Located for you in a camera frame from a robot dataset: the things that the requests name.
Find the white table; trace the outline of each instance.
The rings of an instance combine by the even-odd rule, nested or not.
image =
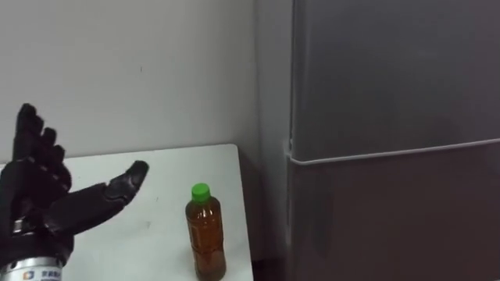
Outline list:
[[[184,207],[191,186],[205,182],[223,211],[225,280],[253,280],[236,146],[167,149],[70,158],[78,190],[108,181],[134,160],[149,174],[137,197],[118,216],[76,238],[64,281],[196,280]]]

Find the refrigerator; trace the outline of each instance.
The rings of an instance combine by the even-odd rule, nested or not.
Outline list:
[[[267,257],[500,279],[500,2],[258,0]]]

